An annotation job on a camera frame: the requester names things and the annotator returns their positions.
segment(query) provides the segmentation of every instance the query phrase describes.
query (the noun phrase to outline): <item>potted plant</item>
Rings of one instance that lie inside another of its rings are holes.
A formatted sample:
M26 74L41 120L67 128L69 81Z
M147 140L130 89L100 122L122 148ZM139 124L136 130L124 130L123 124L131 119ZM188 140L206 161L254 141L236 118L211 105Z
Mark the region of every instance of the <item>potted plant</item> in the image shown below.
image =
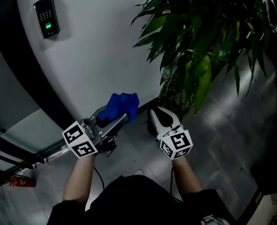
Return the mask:
M272 27L264 0L147 0L138 6L142 11L132 23L150 18L134 47L151 44L150 62L163 54L157 104L179 118L192 107L197 113L223 67L226 75L234 73L239 95L241 53L248 56L252 75L256 61L266 75L263 51Z

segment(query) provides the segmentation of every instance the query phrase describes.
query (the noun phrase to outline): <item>gray tile floor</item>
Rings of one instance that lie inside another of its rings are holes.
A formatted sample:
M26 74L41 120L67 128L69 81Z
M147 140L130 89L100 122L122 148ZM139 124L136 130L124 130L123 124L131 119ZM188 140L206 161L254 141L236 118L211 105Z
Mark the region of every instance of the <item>gray tile floor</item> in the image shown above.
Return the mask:
M246 97L251 76L246 58L241 57L238 65L240 96L237 98L233 74L222 82L225 77L222 73L212 84L200 112L194 116L191 111L182 121L194 142L188 160L205 188L216 189L236 219L257 189L250 168L272 148L277 114L272 63L266 61L267 79L256 69L256 82ZM132 175L142 169L169 191L171 162L148 133L146 118L143 112L133 123L124 126L116 137L118 147L110 157L97 157L96 168L105 186L120 175ZM75 162L76 157L67 152L27 171L26 175L37 179L36 188L12 188L8 184L0 187L0 225L45 225L52 207L62 199ZM101 181L95 173L87 208L101 192ZM175 183L173 195L180 198Z

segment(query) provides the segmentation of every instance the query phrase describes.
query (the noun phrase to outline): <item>red fire extinguisher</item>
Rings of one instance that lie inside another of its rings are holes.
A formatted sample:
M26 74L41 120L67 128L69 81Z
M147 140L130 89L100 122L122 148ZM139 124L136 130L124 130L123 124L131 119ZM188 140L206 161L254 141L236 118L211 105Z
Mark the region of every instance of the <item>red fire extinguisher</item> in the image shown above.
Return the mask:
M24 177L20 175L14 175L11 177L10 186L14 187L28 187L34 188L36 186L36 181L33 178Z

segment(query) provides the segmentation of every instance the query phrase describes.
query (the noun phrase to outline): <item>forearm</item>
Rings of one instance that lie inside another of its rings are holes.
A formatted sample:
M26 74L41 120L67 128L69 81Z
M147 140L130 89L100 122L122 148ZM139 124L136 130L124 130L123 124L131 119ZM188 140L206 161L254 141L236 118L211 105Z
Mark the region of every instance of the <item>forearm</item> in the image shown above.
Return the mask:
M63 200L74 200L80 203L88 200L95 160L95 155L77 160L65 185Z
M197 193L203 190L195 172L185 157L172 161L174 176L181 196L187 193Z

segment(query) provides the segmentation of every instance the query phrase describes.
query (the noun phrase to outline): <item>black cable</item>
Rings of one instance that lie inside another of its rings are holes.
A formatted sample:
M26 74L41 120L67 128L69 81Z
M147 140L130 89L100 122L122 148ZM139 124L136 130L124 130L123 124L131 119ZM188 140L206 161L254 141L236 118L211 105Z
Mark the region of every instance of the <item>black cable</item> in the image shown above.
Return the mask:
M97 174L99 175L99 177L100 177L100 179L101 179L101 181L102 181L103 190L105 190L104 181L103 181L101 175L100 175L99 172L97 171L96 167L93 167L93 168L96 170Z
M171 186L170 186L170 194L172 195L172 173L174 171L174 168L172 167L172 170L171 170Z

